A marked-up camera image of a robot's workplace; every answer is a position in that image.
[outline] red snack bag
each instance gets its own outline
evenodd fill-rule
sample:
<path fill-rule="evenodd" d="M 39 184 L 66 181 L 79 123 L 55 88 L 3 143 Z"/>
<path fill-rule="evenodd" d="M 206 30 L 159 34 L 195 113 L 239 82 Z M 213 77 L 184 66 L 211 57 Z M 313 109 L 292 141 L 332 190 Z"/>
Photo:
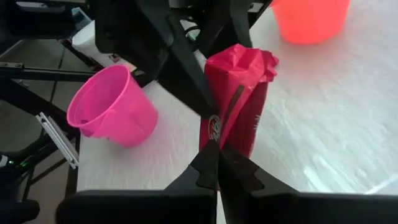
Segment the red snack bag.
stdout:
<path fill-rule="evenodd" d="M 205 75 L 215 98 L 218 114 L 201 120 L 201 149 L 215 139 L 242 155 L 251 155 L 256 126 L 264 106 L 268 82 L 276 76 L 278 59 L 270 52 L 236 44 L 206 61 Z"/>

